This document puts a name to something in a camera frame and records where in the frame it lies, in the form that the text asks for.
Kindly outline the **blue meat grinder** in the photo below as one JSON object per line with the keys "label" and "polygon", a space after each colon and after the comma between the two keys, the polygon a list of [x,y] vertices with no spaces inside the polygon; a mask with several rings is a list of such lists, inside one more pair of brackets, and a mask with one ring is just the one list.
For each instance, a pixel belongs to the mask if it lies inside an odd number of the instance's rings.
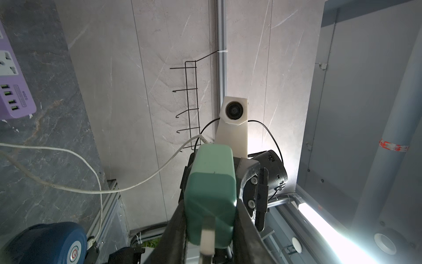
{"label": "blue meat grinder", "polygon": [[33,225],[1,248],[2,264],[83,264],[87,235],[75,222]]}

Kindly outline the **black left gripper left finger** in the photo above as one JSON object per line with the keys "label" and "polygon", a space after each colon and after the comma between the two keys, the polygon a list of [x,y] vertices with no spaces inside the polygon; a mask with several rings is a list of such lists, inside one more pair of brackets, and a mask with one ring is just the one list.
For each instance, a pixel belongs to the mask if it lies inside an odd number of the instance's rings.
{"label": "black left gripper left finger", "polygon": [[145,264],[185,264],[187,254],[187,220],[181,200],[168,223],[160,242],[145,260]]}

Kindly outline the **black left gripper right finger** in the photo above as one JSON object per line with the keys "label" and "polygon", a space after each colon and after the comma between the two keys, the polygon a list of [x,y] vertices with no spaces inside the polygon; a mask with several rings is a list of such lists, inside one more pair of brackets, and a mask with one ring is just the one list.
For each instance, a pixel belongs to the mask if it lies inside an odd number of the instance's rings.
{"label": "black left gripper right finger", "polygon": [[241,199],[237,199],[233,231],[234,264],[277,264],[263,243]]}

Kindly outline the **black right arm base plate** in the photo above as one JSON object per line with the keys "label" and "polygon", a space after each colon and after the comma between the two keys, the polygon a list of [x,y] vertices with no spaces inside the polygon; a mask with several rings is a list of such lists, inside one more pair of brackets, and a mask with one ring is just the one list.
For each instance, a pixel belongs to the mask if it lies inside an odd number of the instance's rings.
{"label": "black right arm base plate", "polygon": [[107,264],[140,264],[144,253],[145,248],[142,247],[123,247],[109,255]]}

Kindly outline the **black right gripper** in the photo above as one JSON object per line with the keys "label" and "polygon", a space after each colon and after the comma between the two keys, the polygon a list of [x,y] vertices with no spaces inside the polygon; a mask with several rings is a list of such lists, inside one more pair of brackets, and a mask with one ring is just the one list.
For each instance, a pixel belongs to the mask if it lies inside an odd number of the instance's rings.
{"label": "black right gripper", "polygon": [[[190,155],[184,169],[180,200],[184,200],[184,191],[196,152]],[[268,203],[272,199],[270,193],[280,193],[288,182],[284,164],[273,150],[250,154],[246,159],[234,157],[233,160],[237,199],[244,203],[256,229],[262,231],[269,209]]]}

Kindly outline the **green usb charger cube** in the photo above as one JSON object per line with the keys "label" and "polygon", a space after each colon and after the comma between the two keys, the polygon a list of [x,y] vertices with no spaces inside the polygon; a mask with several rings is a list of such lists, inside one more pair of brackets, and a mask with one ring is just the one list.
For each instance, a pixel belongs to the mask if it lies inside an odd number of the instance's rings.
{"label": "green usb charger cube", "polygon": [[204,218],[215,219],[215,247],[231,244],[237,191],[232,149],[203,144],[196,152],[184,191],[187,236],[199,245]]}

